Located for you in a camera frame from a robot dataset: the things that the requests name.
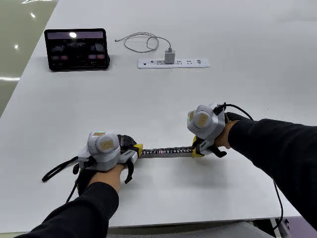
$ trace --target yellow clip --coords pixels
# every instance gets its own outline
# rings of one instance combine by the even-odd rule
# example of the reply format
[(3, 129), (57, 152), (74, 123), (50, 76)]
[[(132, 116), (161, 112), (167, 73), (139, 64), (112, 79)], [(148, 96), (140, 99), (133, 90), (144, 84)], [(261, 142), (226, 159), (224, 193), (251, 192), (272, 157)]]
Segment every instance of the yellow clip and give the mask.
[[(193, 139), (193, 144), (194, 144), (194, 142), (197, 140), (197, 136), (195, 136), (194, 137), (194, 139)], [(194, 157), (203, 157), (203, 155), (200, 155), (200, 154), (197, 154), (196, 153), (196, 148), (194, 148), (193, 149), (193, 152), (192, 152), (192, 157), (194, 158)]]
[(142, 150), (143, 150), (143, 144), (136, 144), (133, 147), (138, 148), (138, 156), (140, 157), (142, 154)]

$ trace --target black tablet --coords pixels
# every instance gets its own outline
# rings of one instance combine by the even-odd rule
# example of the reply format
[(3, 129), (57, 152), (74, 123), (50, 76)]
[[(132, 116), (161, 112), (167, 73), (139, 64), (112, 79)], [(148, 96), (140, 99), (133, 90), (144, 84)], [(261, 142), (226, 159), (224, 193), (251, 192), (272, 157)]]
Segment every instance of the black tablet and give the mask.
[(52, 71), (106, 69), (106, 31), (98, 29), (50, 29), (44, 31), (49, 68)]

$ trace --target black sleeve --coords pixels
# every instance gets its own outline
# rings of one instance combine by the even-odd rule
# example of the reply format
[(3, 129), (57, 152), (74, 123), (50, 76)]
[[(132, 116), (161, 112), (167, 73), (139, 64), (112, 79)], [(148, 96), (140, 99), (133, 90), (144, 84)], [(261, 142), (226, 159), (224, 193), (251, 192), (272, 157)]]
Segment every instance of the black sleeve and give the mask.
[(96, 182), (85, 192), (49, 214), (30, 233), (19, 238), (105, 238), (109, 219), (119, 205), (117, 192), (108, 184)]
[(243, 119), (234, 124), (228, 141), (266, 172), (317, 230), (317, 126)]

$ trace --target power outlet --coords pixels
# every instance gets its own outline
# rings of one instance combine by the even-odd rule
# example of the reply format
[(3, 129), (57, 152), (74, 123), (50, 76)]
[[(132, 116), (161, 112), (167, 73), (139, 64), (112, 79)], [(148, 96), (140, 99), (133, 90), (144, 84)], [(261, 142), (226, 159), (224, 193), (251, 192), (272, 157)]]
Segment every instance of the power outlet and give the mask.
[(139, 59), (138, 68), (206, 68), (208, 59), (175, 59), (173, 64), (165, 64), (163, 59)]

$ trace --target person's left hand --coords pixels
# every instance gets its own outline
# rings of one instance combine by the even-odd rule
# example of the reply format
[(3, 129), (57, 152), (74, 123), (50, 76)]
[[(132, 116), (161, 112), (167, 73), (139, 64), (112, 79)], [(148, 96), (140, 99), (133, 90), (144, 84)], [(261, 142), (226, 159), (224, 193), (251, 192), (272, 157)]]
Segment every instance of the person's left hand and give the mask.
[[(131, 147), (136, 145), (135, 140), (127, 135), (118, 135), (119, 144), (120, 144), (120, 153), (123, 154)], [(111, 170), (106, 172), (88, 170), (85, 169), (81, 171), (78, 176), (78, 194), (81, 195), (84, 190), (94, 182), (104, 182), (112, 186), (117, 192), (120, 190), (120, 174), (125, 169), (125, 166), (122, 164), (117, 164)]]
[(95, 182), (104, 182), (109, 184), (117, 191), (117, 193), (119, 193), (121, 187), (120, 174), (123, 170), (124, 165), (116, 165), (109, 171), (96, 172), (96, 174), (90, 180), (88, 186)]

